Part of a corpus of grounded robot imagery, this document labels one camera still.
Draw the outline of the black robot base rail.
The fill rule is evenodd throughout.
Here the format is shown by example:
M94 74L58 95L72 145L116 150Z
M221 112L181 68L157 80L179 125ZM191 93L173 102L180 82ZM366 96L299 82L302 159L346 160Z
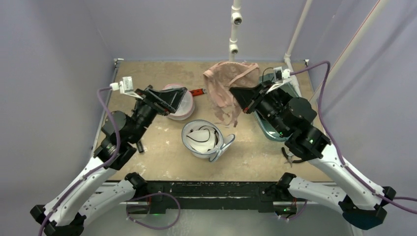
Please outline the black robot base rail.
M275 181L167 181L145 180L129 173L124 180L133 185L134 202L144 202L151 214L165 214L168 209L256 210L259 213L284 212L284 202L295 212L295 198L287 183Z

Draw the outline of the blue-trimmed white mesh laundry bag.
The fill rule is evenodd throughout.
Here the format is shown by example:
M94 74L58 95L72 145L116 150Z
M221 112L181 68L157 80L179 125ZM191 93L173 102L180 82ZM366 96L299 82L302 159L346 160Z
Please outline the blue-trimmed white mesh laundry bag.
M213 123L197 119L188 122L181 131L183 145L198 158L217 161L235 141L236 135L224 136Z

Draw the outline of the white bra with black straps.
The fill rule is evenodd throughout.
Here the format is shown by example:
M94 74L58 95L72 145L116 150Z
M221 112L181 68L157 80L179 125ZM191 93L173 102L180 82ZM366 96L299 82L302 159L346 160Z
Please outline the white bra with black straps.
M218 132L211 126L201 126L190 130L186 135L186 142L192 150L199 153L206 153L215 148L218 143Z

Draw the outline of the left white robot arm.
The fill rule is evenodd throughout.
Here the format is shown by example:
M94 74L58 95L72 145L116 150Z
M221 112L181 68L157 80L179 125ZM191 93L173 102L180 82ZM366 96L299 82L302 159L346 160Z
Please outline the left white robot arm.
M101 194L96 190L130 160L157 115L176 112L187 89L134 89L122 83L112 83L109 89L136 99L132 115L107 112L107 121L101 128L105 138L87 165L53 200L31 209L32 217L40 224L41 236L79 236L89 223L122 202L151 203L167 196L163 190L150 189L138 173L127 174L112 190Z

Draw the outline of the pink bra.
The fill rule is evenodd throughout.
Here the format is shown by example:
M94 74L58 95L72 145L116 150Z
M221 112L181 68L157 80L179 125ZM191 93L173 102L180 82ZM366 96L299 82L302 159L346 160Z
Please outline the pink bra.
M202 78L214 115L221 124L236 127L242 112L230 89L255 87L259 83L259 76L260 69L257 63L233 61L221 61L203 73Z

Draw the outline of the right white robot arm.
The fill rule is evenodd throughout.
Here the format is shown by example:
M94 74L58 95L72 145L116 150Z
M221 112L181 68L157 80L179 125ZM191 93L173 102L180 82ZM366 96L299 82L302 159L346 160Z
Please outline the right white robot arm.
M307 99L293 97L279 88L272 91L268 83L253 88L234 87L230 93L244 113L258 113L286 138L285 146L292 154L320 169L335 183L329 187L285 173L276 184L280 199L301 198L327 206L362 230L384 222L385 206L395 197L395 190L369 180L337 153L334 142L313 126L317 114Z

